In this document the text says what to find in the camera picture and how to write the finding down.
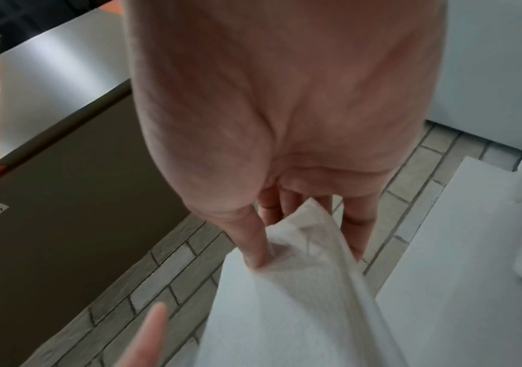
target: white paper towel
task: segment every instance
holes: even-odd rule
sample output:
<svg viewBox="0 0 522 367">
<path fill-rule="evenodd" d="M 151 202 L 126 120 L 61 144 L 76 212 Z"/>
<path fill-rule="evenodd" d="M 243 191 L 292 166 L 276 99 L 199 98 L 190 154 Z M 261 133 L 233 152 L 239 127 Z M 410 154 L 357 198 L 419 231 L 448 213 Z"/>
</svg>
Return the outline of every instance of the white paper towel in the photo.
<svg viewBox="0 0 522 367">
<path fill-rule="evenodd" d="M 275 259 L 224 261 L 196 366 L 403 367 L 345 239 L 314 200 L 267 228 Z"/>
</svg>

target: human hand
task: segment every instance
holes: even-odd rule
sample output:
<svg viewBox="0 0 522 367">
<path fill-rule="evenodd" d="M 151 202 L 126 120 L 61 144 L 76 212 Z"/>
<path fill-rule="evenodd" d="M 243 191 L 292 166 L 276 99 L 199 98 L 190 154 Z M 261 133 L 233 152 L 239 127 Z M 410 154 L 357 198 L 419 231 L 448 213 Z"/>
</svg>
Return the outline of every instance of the human hand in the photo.
<svg viewBox="0 0 522 367">
<path fill-rule="evenodd" d="M 442 55 L 439 0 L 128 0 L 148 149 L 251 267 L 264 227 L 315 197 L 363 256 L 383 187 L 419 133 Z M 257 200 L 259 214 L 252 204 Z"/>
<path fill-rule="evenodd" d="M 134 340 L 116 363 L 116 367 L 158 367 L 164 349 L 167 325 L 166 305 L 156 303 L 148 312 Z"/>
</svg>

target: dark background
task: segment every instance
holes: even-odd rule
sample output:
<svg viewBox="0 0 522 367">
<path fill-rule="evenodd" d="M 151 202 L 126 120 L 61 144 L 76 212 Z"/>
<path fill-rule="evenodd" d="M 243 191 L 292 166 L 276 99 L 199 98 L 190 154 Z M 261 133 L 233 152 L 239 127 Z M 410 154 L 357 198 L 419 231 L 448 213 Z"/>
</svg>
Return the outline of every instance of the dark background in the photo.
<svg viewBox="0 0 522 367">
<path fill-rule="evenodd" d="M 0 53 L 109 0 L 0 0 Z"/>
</svg>

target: brick floor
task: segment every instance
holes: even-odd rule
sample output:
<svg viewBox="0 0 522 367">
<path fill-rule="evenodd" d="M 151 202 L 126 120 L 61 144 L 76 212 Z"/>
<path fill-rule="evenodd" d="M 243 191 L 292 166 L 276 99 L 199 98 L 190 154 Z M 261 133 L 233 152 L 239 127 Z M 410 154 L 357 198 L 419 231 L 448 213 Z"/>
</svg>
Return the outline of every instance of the brick floor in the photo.
<svg viewBox="0 0 522 367">
<path fill-rule="evenodd" d="M 522 152 L 427 123 L 382 194 L 379 219 L 360 262 L 373 293 L 466 156 L 511 171 Z M 342 198 L 333 198 L 333 208 L 340 224 Z M 162 366 L 189 366 L 206 326 L 222 261 L 233 247 L 218 228 L 189 215 L 22 367 L 112 367 L 156 301 L 169 304 L 171 312 Z"/>
</svg>

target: paper towel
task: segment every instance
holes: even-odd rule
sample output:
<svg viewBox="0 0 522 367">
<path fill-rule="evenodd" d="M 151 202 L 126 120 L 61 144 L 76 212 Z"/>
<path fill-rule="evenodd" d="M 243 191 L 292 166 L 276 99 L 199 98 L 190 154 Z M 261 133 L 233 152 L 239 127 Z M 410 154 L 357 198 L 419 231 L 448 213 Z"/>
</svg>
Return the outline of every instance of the paper towel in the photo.
<svg viewBox="0 0 522 367">
<path fill-rule="evenodd" d="M 403 367 L 342 233 L 314 200 L 267 228 L 273 261 L 223 265 L 199 367 Z"/>
</svg>

